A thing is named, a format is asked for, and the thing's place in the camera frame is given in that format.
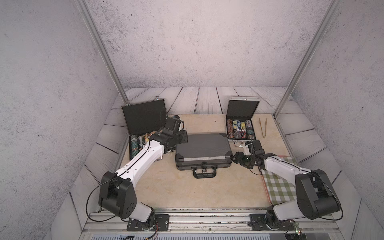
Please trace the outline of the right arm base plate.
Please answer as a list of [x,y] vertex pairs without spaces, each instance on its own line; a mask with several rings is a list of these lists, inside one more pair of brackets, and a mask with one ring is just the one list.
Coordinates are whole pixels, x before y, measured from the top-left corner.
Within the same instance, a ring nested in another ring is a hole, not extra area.
[[248,222],[248,226],[252,228],[253,231],[294,231],[295,227],[292,221],[286,221],[283,223],[276,224],[272,226],[272,224],[267,224],[267,219],[265,214],[250,214],[250,221]]

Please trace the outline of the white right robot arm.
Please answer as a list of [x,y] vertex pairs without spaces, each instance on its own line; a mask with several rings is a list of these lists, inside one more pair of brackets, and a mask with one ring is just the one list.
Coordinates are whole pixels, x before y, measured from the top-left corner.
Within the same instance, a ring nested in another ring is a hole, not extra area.
[[266,153],[259,140],[247,141],[245,146],[249,154],[235,153],[234,163],[248,169],[257,166],[286,180],[296,189],[295,200],[267,208],[265,223],[269,229],[278,230],[282,223],[295,219],[326,220],[326,215],[337,212],[344,216],[341,201],[324,171],[305,169],[276,154]]

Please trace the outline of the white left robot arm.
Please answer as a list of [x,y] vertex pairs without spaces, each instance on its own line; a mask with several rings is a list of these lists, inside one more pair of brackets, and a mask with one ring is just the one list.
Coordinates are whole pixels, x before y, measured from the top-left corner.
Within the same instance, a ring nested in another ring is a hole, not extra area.
[[166,119],[164,127],[149,138],[143,149],[116,172],[106,172],[100,185],[99,206],[122,220],[133,219],[146,228],[155,224],[155,210],[138,202],[135,188],[140,178],[158,159],[179,144],[188,142],[179,116]]

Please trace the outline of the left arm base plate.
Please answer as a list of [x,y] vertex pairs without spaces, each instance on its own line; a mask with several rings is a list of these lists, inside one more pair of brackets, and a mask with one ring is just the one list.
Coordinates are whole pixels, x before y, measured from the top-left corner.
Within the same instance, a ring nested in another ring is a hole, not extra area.
[[169,230],[170,215],[154,214],[145,222],[129,219],[128,232],[167,232]]

